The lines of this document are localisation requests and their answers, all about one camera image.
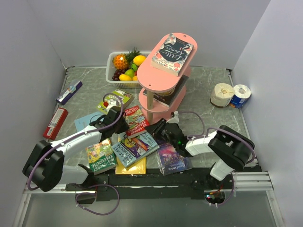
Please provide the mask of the red 13-Storey Treehouse book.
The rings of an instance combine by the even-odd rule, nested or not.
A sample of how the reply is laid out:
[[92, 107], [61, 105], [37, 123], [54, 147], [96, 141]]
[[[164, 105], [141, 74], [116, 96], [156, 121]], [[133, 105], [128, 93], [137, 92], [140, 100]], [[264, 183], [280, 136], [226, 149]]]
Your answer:
[[126, 131], [128, 138], [145, 133], [145, 127], [149, 126], [149, 122], [138, 105], [125, 109], [125, 121], [129, 126], [129, 129]]

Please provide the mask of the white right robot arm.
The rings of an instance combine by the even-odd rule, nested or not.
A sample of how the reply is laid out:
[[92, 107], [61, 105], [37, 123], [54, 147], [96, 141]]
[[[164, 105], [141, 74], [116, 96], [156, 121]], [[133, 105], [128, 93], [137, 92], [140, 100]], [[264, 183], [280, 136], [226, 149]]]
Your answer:
[[226, 125], [219, 128], [210, 127], [205, 135], [190, 137], [183, 133], [178, 123], [179, 120], [167, 121], [162, 118], [145, 129], [155, 139], [172, 145], [183, 157], [194, 157], [206, 152], [215, 153], [219, 160], [207, 176], [207, 183], [211, 188], [218, 188], [227, 175], [243, 170], [245, 165], [256, 157], [254, 143]]

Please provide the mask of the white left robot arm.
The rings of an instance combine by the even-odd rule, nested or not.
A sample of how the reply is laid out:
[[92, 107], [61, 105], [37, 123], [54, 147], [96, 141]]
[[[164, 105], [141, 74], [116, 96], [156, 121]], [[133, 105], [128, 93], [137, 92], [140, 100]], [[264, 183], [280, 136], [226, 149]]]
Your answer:
[[77, 184], [83, 190], [90, 189], [94, 184], [92, 170], [82, 164], [66, 166], [64, 162], [113, 134], [127, 131], [124, 114], [122, 107], [113, 106], [107, 114], [67, 138], [53, 142], [39, 141], [22, 170], [27, 177], [27, 188], [48, 192], [58, 184]]

